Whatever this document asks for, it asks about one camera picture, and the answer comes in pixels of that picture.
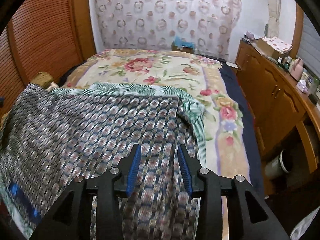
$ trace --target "floral bedspread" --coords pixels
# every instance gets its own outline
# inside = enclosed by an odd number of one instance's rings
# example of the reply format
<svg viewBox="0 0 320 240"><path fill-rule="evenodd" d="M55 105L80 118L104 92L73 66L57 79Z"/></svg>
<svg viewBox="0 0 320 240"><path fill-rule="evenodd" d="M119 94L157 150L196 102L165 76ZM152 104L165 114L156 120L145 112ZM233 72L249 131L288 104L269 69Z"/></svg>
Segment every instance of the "floral bedspread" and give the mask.
<svg viewBox="0 0 320 240"><path fill-rule="evenodd" d="M172 86L189 93L206 110L204 166L221 176L242 174L249 180L243 115L228 96L219 68L218 61L184 52L111 49L90 57L68 77L64 87L85 89L95 82L125 82ZM223 235L228 236L226 227Z"/></svg>

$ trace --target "metal screw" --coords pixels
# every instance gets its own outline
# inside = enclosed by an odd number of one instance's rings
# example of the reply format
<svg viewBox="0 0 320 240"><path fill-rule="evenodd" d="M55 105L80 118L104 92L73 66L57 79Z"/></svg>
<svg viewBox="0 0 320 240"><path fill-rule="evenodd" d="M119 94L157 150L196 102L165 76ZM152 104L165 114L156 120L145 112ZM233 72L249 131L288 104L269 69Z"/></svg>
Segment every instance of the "metal screw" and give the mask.
<svg viewBox="0 0 320 240"><path fill-rule="evenodd" d="M75 182L81 182L81 181L83 181L83 179L84 179L84 176L79 175L79 176L76 176L76 177L74 178L74 181L75 181Z"/></svg>
<svg viewBox="0 0 320 240"><path fill-rule="evenodd" d="M209 173L209 170L206 168L201 168L199 171L201 174L208 174Z"/></svg>
<svg viewBox="0 0 320 240"><path fill-rule="evenodd" d="M110 169L110 173L111 173L111 174L117 174L119 171L120 171L120 170L119 170L118 168L116 168L116 167Z"/></svg>
<svg viewBox="0 0 320 240"><path fill-rule="evenodd" d="M242 175L237 175L237 176L236 176L236 180L239 181L239 182L244 182L244 176L242 176Z"/></svg>

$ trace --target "cabinet handle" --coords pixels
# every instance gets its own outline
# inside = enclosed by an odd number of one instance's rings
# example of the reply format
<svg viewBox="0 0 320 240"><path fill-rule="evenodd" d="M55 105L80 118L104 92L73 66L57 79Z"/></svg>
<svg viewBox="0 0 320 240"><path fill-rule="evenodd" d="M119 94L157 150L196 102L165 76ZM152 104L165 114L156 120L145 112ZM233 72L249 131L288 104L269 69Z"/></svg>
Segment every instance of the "cabinet handle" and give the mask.
<svg viewBox="0 0 320 240"><path fill-rule="evenodd" d="M241 66L238 64L237 61L236 61L236 65L237 65L237 67L238 67L238 71L242 71L242 68L241 68Z"/></svg>
<svg viewBox="0 0 320 240"><path fill-rule="evenodd" d="M278 89L277 92L276 92L276 95L275 95L275 98L277 98L279 92L281 91L281 89Z"/></svg>
<svg viewBox="0 0 320 240"><path fill-rule="evenodd" d="M275 92L276 92L276 89L278 88L278 86L275 86L275 88L273 89L273 91L272 91L272 94L271 95L274 95L275 94Z"/></svg>

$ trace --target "patterned curtain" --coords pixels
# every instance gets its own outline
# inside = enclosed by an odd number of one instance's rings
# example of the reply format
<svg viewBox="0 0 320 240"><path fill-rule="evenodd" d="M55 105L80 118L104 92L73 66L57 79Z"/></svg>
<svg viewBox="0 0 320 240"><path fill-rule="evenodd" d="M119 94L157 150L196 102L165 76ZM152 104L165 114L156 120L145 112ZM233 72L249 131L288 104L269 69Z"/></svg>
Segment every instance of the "patterned curtain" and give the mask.
<svg viewBox="0 0 320 240"><path fill-rule="evenodd" d="M228 59L241 0L95 0L106 49L170 50L175 36Z"/></svg>

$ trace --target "trash can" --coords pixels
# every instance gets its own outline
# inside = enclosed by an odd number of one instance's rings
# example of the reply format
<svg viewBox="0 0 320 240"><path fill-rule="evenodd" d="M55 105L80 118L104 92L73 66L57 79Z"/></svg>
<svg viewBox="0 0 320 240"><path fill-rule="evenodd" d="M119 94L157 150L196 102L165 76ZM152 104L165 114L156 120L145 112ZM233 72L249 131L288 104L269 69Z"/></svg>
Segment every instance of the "trash can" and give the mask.
<svg viewBox="0 0 320 240"><path fill-rule="evenodd" d="M264 172L265 175L272 180L283 174L290 173L292 171L292 167L292 156L287 150L282 150L280 155L267 163Z"/></svg>

